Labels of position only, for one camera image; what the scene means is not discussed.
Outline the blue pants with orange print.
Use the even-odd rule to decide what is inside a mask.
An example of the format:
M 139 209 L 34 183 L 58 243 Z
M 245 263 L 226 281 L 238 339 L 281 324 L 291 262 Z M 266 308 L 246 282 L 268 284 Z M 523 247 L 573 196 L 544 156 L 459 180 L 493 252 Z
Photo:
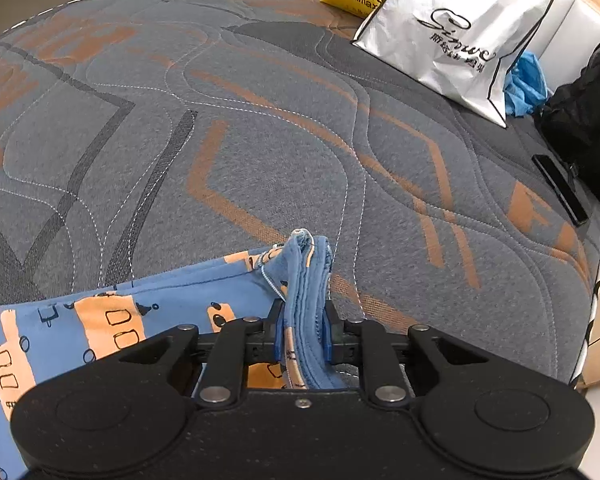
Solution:
M 235 318 L 265 318 L 285 301 L 281 380 L 261 368 L 258 387 L 336 389 L 343 385 L 323 351 L 332 248 L 324 236 L 296 229 L 283 244 L 88 292 L 0 306 L 0 479 L 26 471 L 9 430 L 23 393 L 156 336 L 178 324 L 216 333 Z

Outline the grey orange quilted mattress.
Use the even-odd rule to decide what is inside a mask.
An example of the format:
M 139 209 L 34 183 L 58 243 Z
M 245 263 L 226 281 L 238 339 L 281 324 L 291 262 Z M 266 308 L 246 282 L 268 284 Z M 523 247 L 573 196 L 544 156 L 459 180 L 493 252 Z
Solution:
M 320 0 L 73 0 L 0 32 L 0 304 L 329 240 L 343 314 L 577 376 L 600 205 L 577 228 L 500 128 L 350 41 Z

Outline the black smartphone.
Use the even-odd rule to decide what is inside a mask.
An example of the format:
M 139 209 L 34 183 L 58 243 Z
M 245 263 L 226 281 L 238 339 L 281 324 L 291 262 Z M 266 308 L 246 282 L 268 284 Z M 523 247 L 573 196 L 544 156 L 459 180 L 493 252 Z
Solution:
M 534 154 L 532 162 L 538 167 L 545 181 L 553 189 L 571 222 L 575 226 L 582 226 L 582 224 L 588 222 L 588 213 L 585 211 L 568 180 L 554 163 L 554 160 L 548 155 Z

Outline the blue crumpled cloth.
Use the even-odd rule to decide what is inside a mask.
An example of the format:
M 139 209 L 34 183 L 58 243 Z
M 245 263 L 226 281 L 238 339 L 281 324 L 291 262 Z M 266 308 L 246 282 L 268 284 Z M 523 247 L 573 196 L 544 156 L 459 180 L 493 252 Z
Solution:
M 506 74 L 504 96 L 507 116 L 532 115 L 552 95 L 538 58 L 524 51 Z

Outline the white Sirowe paper bag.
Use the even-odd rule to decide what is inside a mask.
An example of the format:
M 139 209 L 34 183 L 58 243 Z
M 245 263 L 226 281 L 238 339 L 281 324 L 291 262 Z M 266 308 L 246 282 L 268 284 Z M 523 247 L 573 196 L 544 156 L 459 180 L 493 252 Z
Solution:
M 352 44 L 495 125 L 505 78 L 554 0 L 384 0 Z

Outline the black backpack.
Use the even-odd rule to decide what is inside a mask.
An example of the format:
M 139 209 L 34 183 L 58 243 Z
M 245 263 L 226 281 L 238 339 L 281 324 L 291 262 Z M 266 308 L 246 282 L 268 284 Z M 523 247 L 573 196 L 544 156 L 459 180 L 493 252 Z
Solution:
M 559 86 L 533 118 L 568 174 L 600 202 L 600 43 L 580 76 Z

